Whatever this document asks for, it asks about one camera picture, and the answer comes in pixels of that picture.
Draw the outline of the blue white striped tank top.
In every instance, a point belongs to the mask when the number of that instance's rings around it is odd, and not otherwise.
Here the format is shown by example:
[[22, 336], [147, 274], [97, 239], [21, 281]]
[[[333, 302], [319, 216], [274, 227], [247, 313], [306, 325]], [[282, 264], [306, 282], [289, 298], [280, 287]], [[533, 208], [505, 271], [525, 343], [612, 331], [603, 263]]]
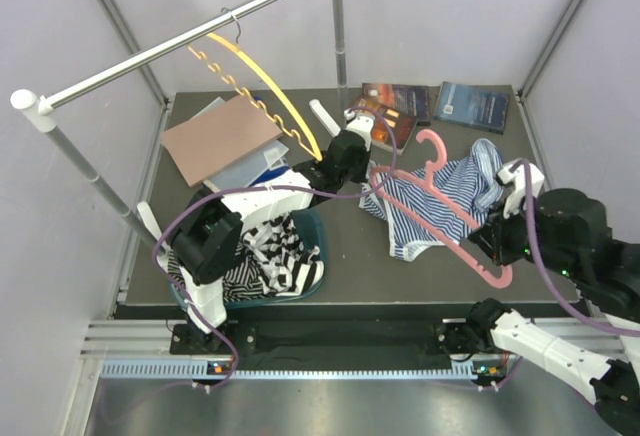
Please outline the blue white striped tank top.
[[[468, 156], [448, 161], [435, 173], [434, 186], [477, 223], [483, 224], [490, 207], [503, 194], [502, 187], [495, 181], [495, 174], [503, 164], [494, 143], [480, 138], [473, 143]], [[450, 208], [404, 179], [387, 181], [384, 190], [456, 243], [471, 233], [471, 228]], [[403, 211], [376, 194], [362, 198], [359, 208], [387, 223], [389, 254], [396, 259], [412, 262], [424, 251], [442, 244]]]

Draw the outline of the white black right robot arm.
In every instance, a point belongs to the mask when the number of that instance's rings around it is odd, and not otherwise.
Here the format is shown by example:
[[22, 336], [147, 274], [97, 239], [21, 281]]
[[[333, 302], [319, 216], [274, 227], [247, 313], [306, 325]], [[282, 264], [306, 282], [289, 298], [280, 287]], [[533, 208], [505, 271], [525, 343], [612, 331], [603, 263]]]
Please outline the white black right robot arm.
[[606, 357], [544, 331], [493, 298], [476, 303], [466, 318], [476, 350], [505, 350], [545, 370], [577, 391], [616, 433], [639, 432], [639, 246], [614, 237], [605, 206], [576, 189], [555, 189], [506, 217], [492, 208], [469, 241], [496, 264], [532, 263], [548, 290], [566, 281], [580, 301], [607, 322], [558, 303], [582, 324], [619, 338], [625, 359]]

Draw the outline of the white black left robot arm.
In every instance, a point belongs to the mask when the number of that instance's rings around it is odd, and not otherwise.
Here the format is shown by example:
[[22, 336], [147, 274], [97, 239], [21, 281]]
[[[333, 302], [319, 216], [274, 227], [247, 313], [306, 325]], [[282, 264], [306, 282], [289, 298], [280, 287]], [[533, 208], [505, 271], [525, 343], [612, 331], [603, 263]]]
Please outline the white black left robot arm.
[[226, 343], [222, 278], [235, 262], [241, 237], [254, 227], [285, 213], [305, 210], [366, 179], [371, 137], [342, 130], [332, 138], [319, 161], [309, 160], [282, 175], [247, 188], [211, 192], [192, 198], [162, 237], [176, 256], [184, 281], [187, 314], [195, 325], [192, 340], [205, 352]]

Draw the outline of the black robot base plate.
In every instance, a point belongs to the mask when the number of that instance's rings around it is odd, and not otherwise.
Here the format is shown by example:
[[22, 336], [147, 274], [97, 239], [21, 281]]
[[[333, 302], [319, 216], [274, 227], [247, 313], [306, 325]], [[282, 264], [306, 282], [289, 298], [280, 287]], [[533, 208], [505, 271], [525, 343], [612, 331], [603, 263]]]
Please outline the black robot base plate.
[[250, 357], [279, 349], [417, 349], [420, 353], [478, 355], [497, 350], [476, 324], [471, 305], [418, 303], [275, 304], [234, 307], [220, 328]]

